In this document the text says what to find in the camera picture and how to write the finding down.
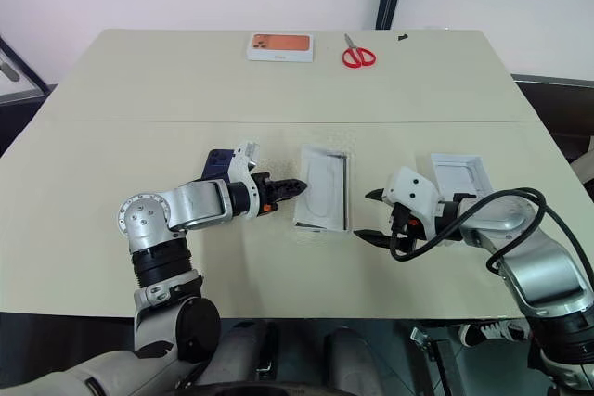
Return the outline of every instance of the phone picture on box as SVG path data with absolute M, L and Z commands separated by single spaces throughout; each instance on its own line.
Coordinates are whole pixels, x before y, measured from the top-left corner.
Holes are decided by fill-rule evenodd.
M 248 44 L 248 60 L 277 62 L 312 62 L 314 36 L 311 34 L 252 34 Z

